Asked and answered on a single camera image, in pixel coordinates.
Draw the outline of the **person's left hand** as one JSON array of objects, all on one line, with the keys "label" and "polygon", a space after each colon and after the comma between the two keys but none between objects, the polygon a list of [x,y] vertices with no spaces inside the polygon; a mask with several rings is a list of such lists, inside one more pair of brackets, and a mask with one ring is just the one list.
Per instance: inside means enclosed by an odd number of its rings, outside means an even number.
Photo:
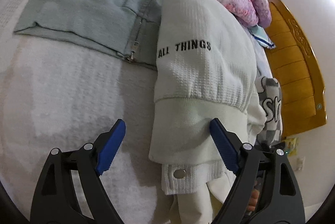
[{"label": "person's left hand", "polygon": [[258,203],[259,195],[260,195],[260,191],[258,189],[258,182],[256,181],[254,183],[254,187],[253,187],[253,190],[251,192],[249,203],[248,203],[247,208],[246,208],[247,212],[254,212],[255,211],[257,203]]}]

